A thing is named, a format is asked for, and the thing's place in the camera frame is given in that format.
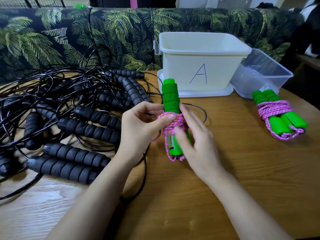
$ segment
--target person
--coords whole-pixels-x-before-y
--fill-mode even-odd
[[[152,137],[175,116],[154,120],[147,114],[163,113],[162,104],[142,102],[123,113],[119,150],[95,181],[51,230],[47,240],[102,239],[122,194],[130,171],[141,159]],[[292,240],[238,181],[221,165],[214,137],[202,121],[184,105],[180,110],[192,131],[194,146],[186,133],[174,128],[178,143],[196,175],[218,197],[241,240]]]

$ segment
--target person's right hand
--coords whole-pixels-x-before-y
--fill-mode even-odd
[[[200,179],[207,183],[212,177],[226,172],[220,163],[214,137],[202,121],[183,104],[180,104],[180,110],[192,131],[194,146],[190,144],[186,133],[179,127],[174,128],[176,139],[190,167]]]

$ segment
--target white bin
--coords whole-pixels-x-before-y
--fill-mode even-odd
[[[163,32],[163,78],[173,78],[181,91],[212,91],[227,87],[251,48],[237,37],[214,32]]]

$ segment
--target clear plastic container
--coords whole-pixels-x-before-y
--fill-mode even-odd
[[[278,94],[282,85],[292,76],[293,73],[284,66],[253,48],[240,63],[230,83],[241,97],[251,99],[256,90],[271,89]]]
[[[219,91],[229,84],[251,48],[228,33],[163,32],[163,78],[173,78],[180,91]]]

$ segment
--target sofa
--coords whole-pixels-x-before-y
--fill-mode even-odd
[[[153,40],[166,31],[230,33],[280,61],[302,23],[302,15],[279,9],[1,8],[0,84],[32,69],[92,68],[98,56],[106,64],[107,49],[92,53],[93,44],[111,49],[113,68],[158,70]]]

